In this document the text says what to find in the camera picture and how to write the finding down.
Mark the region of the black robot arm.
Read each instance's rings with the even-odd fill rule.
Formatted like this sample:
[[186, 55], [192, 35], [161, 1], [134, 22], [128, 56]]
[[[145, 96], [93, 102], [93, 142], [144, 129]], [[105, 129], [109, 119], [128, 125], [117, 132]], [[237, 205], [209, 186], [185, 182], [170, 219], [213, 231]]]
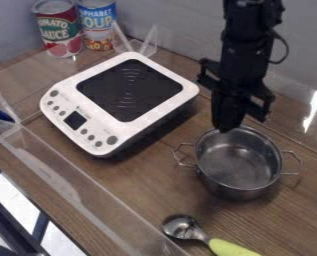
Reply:
[[224, 0], [221, 59], [200, 60], [198, 83], [212, 90], [212, 122], [221, 133], [246, 115], [264, 122], [276, 96], [264, 83], [270, 64], [281, 64], [289, 44], [274, 27], [282, 23], [282, 0]]

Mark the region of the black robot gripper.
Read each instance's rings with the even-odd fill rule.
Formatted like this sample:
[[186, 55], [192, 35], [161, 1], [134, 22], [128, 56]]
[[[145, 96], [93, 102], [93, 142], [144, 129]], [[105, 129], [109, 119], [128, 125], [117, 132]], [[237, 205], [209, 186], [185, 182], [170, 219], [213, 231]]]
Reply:
[[268, 40], [225, 41], [221, 60], [200, 60], [198, 82], [212, 90], [212, 122], [221, 133], [240, 127], [246, 114], [266, 120], [276, 100], [264, 83], [270, 53]]

